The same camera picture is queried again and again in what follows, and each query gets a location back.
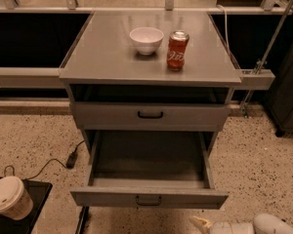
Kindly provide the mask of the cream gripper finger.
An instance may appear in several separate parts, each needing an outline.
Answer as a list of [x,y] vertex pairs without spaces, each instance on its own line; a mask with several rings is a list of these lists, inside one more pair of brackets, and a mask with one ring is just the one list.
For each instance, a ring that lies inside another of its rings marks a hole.
[[212,226],[210,220],[198,216],[192,216],[189,221],[200,231],[201,234],[209,234],[209,230]]

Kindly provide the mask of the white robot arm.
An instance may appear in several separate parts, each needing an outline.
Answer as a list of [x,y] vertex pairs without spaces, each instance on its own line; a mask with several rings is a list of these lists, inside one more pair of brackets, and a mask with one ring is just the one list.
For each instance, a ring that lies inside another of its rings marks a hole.
[[192,216],[189,221],[201,234],[293,234],[293,227],[272,214],[257,214],[252,222],[212,222]]

